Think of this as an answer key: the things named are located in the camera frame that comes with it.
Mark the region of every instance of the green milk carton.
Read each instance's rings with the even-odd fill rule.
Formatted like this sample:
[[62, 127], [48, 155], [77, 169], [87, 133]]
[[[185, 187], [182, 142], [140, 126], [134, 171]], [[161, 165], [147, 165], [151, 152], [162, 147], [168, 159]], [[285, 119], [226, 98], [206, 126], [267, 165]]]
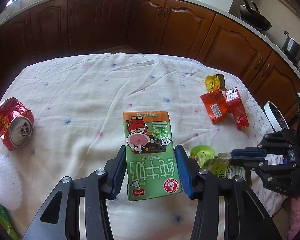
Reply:
[[123, 112], [130, 201], [182, 192], [168, 112]]

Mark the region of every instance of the green snack package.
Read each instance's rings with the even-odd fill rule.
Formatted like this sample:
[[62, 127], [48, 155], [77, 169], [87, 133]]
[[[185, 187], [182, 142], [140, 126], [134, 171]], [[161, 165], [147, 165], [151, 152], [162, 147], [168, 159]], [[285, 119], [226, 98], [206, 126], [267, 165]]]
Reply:
[[128, 199], [182, 192], [168, 112], [123, 112]]
[[212, 147], [207, 145], [198, 145], [193, 147], [190, 152], [190, 158], [195, 159], [199, 164], [200, 168], [207, 168], [208, 163], [215, 156]]
[[6, 230], [6, 232], [11, 237], [12, 240], [19, 240], [19, 236], [13, 229], [12, 225], [10, 224], [9, 217], [6, 213], [6, 210], [1, 204], [0, 204], [0, 224]]
[[232, 179], [235, 175], [240, 175], [246, 179], [243, 167], [237, 167], [230, 164], [230, 153], [219, 153], [208, 164], [207, 169], [218, 177]]

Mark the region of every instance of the barcode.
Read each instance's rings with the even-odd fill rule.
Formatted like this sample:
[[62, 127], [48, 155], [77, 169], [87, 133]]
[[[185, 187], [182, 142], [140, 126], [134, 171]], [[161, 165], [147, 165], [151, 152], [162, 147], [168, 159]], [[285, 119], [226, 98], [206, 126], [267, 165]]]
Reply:
[[212, 110], [212, 112], [213, 112], [213, 114], [214, 114], [214, 116], [215, 116], [216, 118], [222, 116], [222, 114], [221, 114], [221, 112], [220, 112], [219, 107], [218, 107], [217, 104], [214, 104], [214, 105], [212, 105], [212, 106], [210, 106], [210, 107], [211, 107], [211, 110]]

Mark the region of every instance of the green plastic lid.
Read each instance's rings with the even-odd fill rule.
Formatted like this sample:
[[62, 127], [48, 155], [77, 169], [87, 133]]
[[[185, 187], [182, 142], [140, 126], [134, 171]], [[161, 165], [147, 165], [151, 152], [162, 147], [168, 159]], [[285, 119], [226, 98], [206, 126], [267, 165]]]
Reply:
[[200, 168], [207, 168], [209, 161], [215, 156], [214, 149], [207, 145], [198, 145], [191, 149], [190, 158], [195, 159]]

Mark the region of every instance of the cartoon cow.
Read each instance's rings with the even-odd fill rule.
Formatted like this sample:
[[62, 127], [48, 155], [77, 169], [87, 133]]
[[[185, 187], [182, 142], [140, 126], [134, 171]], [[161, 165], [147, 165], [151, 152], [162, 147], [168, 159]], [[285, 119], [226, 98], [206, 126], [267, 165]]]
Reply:
[[126, 139], [126, 145], [130, 146], [131, 151], [139, 154], [141, 154], [142, 151], [148, 151], [149, 148], [146, 148], [146, 145], [148, 143], [154, 143], [154, 140], [146, 135], [148, 127], [142, 117], [132, 116], [127, 125], [127, 129], [130, 134]]

